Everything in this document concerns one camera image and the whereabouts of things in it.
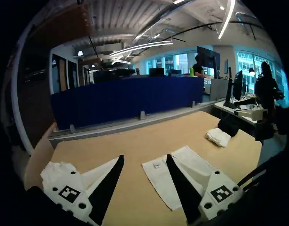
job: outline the office desk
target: office desk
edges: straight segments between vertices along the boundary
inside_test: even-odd
[[[52,161],[70,162],[84,173],[123,154],[125,164],[104,225],[186,226],[183,209],[172,212],[167,208],[141,164],[188,145],[235,182],[240,181],[256,167],[261,144],[239,130],[227,148],[216,146],[204,135],[218,122],[218,118],[198,111],[130,131],[65,141],[56,147]]]
[[[225,103],[225,101],[221,101],[221,102],[215,103],[214,106],[215,106],[216,108],[222,110],[222,111],[225,111],[225,112],[227,112],[227,113],[229,113],[229,114],[234,115],[235,117],[238,117],[238,118],[244,120],[245,122],[248,122],[248,123],[251,124],[251,125],[254,125],[255,123],[257,123],[257,121],[253,121],[251,118],[235,115],[235,114],[234,114],[234,109],[231,109],[231,108],[229,108],[229,107],[225,107],[225,106],[224,106],[224,103]],[[246,109],[246,107],[245,107],[244,105],[243,105],[243,106],[240,106],[240,107],[241,107],[242,110],[243,110],[243,109]]]

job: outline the linear led light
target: linear led light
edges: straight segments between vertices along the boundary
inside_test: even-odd
[[[127,53],[127,52],[134,51],[137,49],[144,49],[144,48],[153,47],[153,46],[165,46],[165,45],[172,45],[172,44],[173,44],[173,41],[157,41],[153,43],[142,44],[142,45],[126,48],[123,50],[119,50],[117,52],[111,53],[110,56],[111,57],[117,56],[119,54]]]
[[[176,0],[176,1],[174,1],[173,3],[174,3],[174,4],[178,4],[178,3],[183,2],[183,1],[185,1],[185,0]]]
[[[121,55],[120,57],[118,57],[117,60],[120,60],[122,57],[123,57],[123,55]],[[115,64],[115,63],[116,63],[116,61],[113,61],[113,62],[111,63],[111,65],[113,65],[113,64]]]
[[[157,34],[157,35],[154,36],[154,38],[156,39],[156,38],[158,38],[159,36],[160,36],[160,34]]]
[[[157,43],[170,43],[172,42],[171,40],[170,41],[157,41],[157,42],[153,42],[153,43],[146,43],[146,44],[142,44],[142,45],[138,45],[138,46],[133,46],[133,47],[129,47],[129,48],[125,48],[125,49],[122,49],[122,50],[119,50],[119,51],[115,51],[113,53],[110,54],[110,56],[114,56],[115,54],[117,53],[121,53],[121,52],[129,52],[129,51],[133,51],[134,48],[136,47],[139,47],[139,46],[147,46],[147,45],[151,45],[151,44],[157,44]]]
[[[219,6],[220,10],[224,10],[224,6],[222,6],[222,4],[219,2],[219,0],[216,0],[217,5]]]
[[[124,64],[131,64],[131,62],[124,61],[124,60],[114,60],[114,62],[124,63]]]
[[[235,0],[228,0],[228,3],[229,3],[229,2],[230,2],[229,12],[228,12],[226,21],[225,21],[225,23],[224,23],[224,25],[223,25],[223,27],[222,27],[222,30],[221,30],[221,32],[220,32],[220,35],[219,35],[218,39],[221,39],[221,38],[222,38],[222,36],[223,36],[223,34],[224,34],[227,26],[228,26],[229,20],[230,20],[230,18],[231,18],[231,16],[232,16],[232,12],[233,12],[233,9],[234,9],[234,6],[235,6]]]

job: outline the white towel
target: white towel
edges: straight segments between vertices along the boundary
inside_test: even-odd
[[[211,172],[215,170],[214,167],[192,151],[188,146],[178,149],[173,152],[172,155],[177,158],[179,162],[191,169],[200,169],[207,174],[211,174]],[[174,182],[171,179],[170,172],[166,165],[166,156],[143,163],[142,167],[152,186],[164,203],[171,210],[182,207]]]
[[[218,146],[222,146],[224,148],[227,147],[228,142],[231,139],[231,136],[229,134],[221,131],[219,128],[208,130],[205,137],[208,140],[216,143]]]

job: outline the blue partition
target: blue partition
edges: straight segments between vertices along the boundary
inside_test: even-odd
[[[102,82],[51,96],[60,130],[126,119],[202,102],[203,78],[149,77]]]

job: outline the light wood tabletop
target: light wood tabletop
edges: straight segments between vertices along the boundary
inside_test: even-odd
[[[261,143],[239,130],[226,148],[218,147],[205,138],[218,122],[199,111],[130,131],[65,141],[58,144],[51,161],[71,163],[84,173],[123,154],[125,164],[104,225],[185,226],[183,209],[171,211],[164,204],[141,164],[188,145],[237,183],[257,166]]]

